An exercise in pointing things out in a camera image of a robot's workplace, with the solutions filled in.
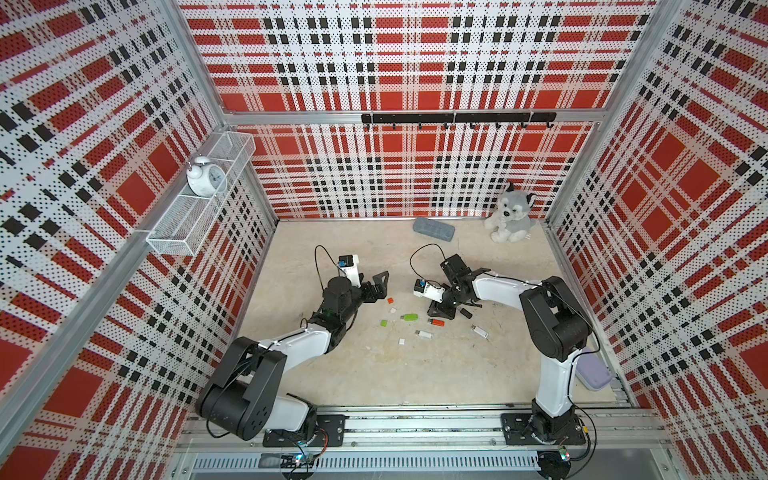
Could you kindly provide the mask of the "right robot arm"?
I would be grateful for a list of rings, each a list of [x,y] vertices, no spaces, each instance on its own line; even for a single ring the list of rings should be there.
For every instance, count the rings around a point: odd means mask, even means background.
[[[460,306],[475,306],[481,301],[522,311],[541,358],[528,430],[543,444],[573,434],[578,423],[571,383],[593,329],[567,283],[558,276],[526,281],[489,269],[463,270],[449,274],[448,279],[447,284],[417,279],[413,293],[430,300],[429,315],[448,320]]]

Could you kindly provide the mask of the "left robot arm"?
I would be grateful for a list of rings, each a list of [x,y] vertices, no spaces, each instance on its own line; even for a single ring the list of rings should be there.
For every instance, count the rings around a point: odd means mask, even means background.
[[[357,280],[355,285],[346,275],[331,278],[319,309],[294,332],[276,340],[234,340],[196,401],[198,416],[242,440],[264,430],[299,445],[314,440],[321,432],[317,407],[294,395],[281,396],[280,384],[285,372],[333,351],[363,304],[388,296],[387,271],[371,281],[362,275]]]

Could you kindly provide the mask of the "white usb drive right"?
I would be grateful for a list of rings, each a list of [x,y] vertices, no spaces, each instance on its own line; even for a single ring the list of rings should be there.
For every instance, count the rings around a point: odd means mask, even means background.
[[[484,339],[488,339],[489,338],[489,333],[486,330],[484,330],[481,327],[479,327],[479,326],[473,325],[472,326],[472,331],[475,332],[477,335],[481,336]]]

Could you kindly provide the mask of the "grey rectangular case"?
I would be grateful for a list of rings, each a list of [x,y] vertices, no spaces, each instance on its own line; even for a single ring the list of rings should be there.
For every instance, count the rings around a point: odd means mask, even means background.
[[[451,242],[455,235],[453,225],[427,217],[416,218],[412,230],[418,234],[445,242]]]

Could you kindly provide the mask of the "grey husky plush toy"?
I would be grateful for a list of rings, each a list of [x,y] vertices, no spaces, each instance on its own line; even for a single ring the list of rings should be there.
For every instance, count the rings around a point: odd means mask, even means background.
[[[518,190],[509,182],[497,198],[493,213],[484,220],[484,227],[490,231],[495,243],[514,243],[530,238],[534,226],[531,210],[537,196]]]

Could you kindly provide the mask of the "lavender plastic box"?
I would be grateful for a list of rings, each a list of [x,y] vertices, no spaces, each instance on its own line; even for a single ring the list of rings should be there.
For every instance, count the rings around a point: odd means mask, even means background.
[[[576,377],[590,391],[600,391],[613,380],[612,372],[595,352],[586,352],[578,359]]]

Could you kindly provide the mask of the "white alarm clock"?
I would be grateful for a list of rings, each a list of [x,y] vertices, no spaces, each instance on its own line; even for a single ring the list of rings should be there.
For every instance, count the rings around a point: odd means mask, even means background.
[[[186,178],[190,190],[204,198],[223,193],[228,184],[224,169],[206,156],[198,156],[191,161]]]

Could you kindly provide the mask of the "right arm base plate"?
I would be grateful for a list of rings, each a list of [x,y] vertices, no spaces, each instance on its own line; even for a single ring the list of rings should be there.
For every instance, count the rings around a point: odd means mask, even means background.
[[[585,446],[583,426],[574,414],[551,420],[537,412],[501,415],[502,433],[508,446]]]

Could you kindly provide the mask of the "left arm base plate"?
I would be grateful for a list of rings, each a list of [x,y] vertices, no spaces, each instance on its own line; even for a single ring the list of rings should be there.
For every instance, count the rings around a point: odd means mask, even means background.
[[[343,414],[318,415],[310,413],[297,431],[284,429],[267,430],[262,446],[278,448],[288,446],[340,447],[345,435]]]

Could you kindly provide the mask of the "black hook rail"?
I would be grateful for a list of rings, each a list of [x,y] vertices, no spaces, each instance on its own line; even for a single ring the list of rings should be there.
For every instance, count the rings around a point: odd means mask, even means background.
[[[364,125],[406,125],[425,124],[520,124],[542,123],[550,127],[557,119],[556,112],[506,112],[506,113],[367,113],[361,115]]]

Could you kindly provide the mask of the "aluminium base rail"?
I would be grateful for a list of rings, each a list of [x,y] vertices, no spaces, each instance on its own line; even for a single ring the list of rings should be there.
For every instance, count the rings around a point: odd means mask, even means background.
[[[539,478],[682,479],[672,442],[648,410],[586,404],[585,446],[508,446],[501,415],[518,405],[328,407],[343,414],[340,447],[262,446],[215,439],[205,421],[183,429],[169,479]]]

